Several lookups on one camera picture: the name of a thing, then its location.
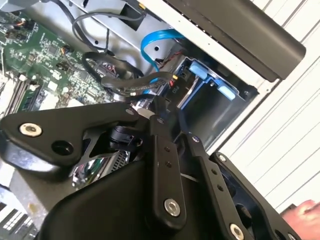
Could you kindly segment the bare person hand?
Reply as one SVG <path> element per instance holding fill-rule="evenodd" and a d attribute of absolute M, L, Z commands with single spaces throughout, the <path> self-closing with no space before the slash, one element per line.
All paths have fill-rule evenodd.
<path fill-rule="evenodd" d="M 280 215 L 302 240 L 320 239 L 320 202 L 309 199 L 287 207 Z"/>

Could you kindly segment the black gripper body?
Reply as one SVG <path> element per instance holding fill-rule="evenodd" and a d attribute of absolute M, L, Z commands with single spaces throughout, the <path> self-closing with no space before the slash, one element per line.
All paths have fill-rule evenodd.
<path fill-rule="evenodd" d="M 40 240 L 224 240 L 225 225 L 203 203 L 199 183 L 182 177 L 186 224 L 166 232 L 146 220 L 143 162 L 134 162 L 59 201 L 40 228 Z"/>

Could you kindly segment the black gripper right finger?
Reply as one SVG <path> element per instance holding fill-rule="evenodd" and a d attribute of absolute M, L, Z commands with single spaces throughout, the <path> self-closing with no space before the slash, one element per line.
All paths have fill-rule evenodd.
<path fill-rule="evenodd" d="M 184 146 L 183 173 L 198 181 L 204 222 L 216 240 L 298 240 L 299 235 L 228 157 L 208 155 L 189 132 L 183 112 L 172 112 L 172 132 Z"/>

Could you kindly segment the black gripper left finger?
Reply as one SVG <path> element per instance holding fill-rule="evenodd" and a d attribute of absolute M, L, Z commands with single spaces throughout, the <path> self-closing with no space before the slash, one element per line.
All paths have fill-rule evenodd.
<path fill-rule="evenodd" d="M 0 156 L 39 180 L 61 183 L 82 163 L 128 151 L 145 163 L 147 213 L 182 224 L 186 209 L 169 115 L 159 96 L 139 110 L 111 102 L 9 114 L 0 122 Z"/>

